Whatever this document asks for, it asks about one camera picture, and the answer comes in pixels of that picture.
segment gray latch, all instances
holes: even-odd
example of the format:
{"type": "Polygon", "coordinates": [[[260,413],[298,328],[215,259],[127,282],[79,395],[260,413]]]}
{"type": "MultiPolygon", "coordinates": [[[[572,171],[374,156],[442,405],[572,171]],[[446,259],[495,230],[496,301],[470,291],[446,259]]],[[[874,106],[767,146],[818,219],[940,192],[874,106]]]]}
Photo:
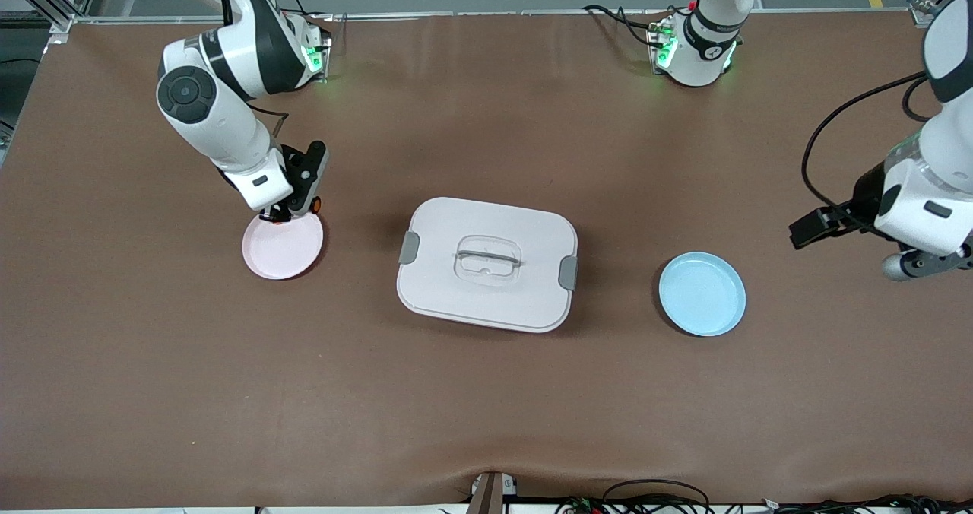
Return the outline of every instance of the gray latch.
{"type": "Polygon", "coordinates": [[[560,260],[560,272],[557,272],[557,283],[560,287],[574,291],[574,286],[578,280],[578,258],[575,256],[566,256],[563,260],[560,260]]]}
{"type": "Polygon", "coordinates": [[[420,253],[420,236],[413,231],[406,231],[406,237],[402,240],[402,251],[399,252],[399,265],[409,265],[416,261],[417,254],[420,253]]]}

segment robotic arm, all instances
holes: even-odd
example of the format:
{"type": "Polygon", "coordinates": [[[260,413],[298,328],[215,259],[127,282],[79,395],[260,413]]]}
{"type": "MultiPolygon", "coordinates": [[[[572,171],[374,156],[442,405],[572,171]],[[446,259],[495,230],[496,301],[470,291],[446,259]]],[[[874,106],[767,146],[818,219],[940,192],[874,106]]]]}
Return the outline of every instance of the robotic arm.
{"type": "Polygon", "coordinates": [[[754,0],[698,0],[691,12],[675,11],[650,36],[660,46],[651,49],[654,66],[688,87],[716,81],[730,67],[753,5],[754,0]]]}
{"type": "Polygon", "coordinates": [[[204,1],[221,2],[229,23],[166,46],[160,111],[261,218],[280,223],[316,213],[329,157],[324,144],[306,153],[281,146],[246,101],[326,75],[330,36],[322,39],[319,27],[281,12],[274,0],[204,1]]]}
{"type": "Polygon", "coordinates": [[[795,248],[866,225],[899,243],[883,262],[893,281],[973,268],[973,0],[953,0],[936,16],[922,58],[942,111],[862,176],[838,211],[793,223],[795,248]]]}

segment brown table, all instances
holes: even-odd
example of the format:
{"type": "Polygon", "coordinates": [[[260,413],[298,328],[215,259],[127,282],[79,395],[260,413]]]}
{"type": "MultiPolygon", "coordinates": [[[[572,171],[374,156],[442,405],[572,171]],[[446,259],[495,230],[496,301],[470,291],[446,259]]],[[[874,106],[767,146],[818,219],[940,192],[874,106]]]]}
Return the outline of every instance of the brown table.
{"type": "MultiPolygon", "coordinates": [[[[973,493],[971,276],[896,284],[894,246],[796,252],[800,152],[831,109],[921,67],[905,12],[756,15],[713,87],[655,78],[585,16],[337,29],[331,80],[258,102],[333,151],[313,272],[258,279],[251,217],[153,101],[201,26],[77,26],[49,50],[0,170],[0,507],[461,500],[672,477],[717,501],[973,493]],[[416,316],[397,254],[423,200],[563,214],[578,291],[540,336],[416,316]],[[673,330],[659,269],[732,262],[743,323],[673,330]]],[[[856,106],[813,175],[842,198],[915,129],[856,106]]]]}

